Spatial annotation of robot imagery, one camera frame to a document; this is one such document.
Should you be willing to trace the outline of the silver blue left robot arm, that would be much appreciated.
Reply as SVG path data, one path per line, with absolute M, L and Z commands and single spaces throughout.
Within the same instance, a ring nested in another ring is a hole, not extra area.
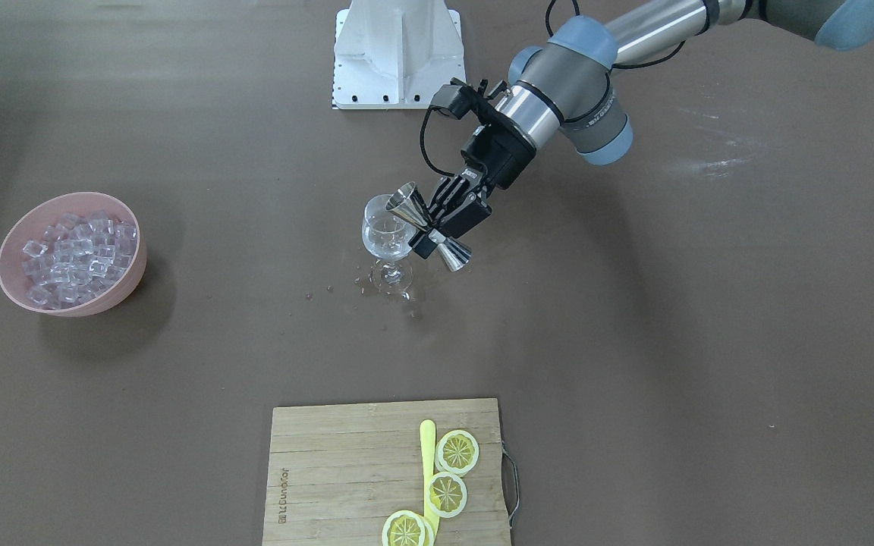
M 622 158 L 633 129 L 611 77 L 673 58 L 687 40 L 740 20 L 840 52 L 874 40 L 874 1 L 649 1 L 609 24 L 576 14 L 549 31 L 547 44 L 517 53 L 506 80 L 452 79 L 434 94 L 429 113 L 457 120 L 473 113 L 479 126 L 462 146 L 464 166 L 442 173 L 430 201 L 414 183 L 389 198 L 388 211 L 416 229 L 410 248 L 461 269 L 471 252 L 459 238 L 492 213 L 492 191 L 513 184 L 557 133 L 591 165 Z

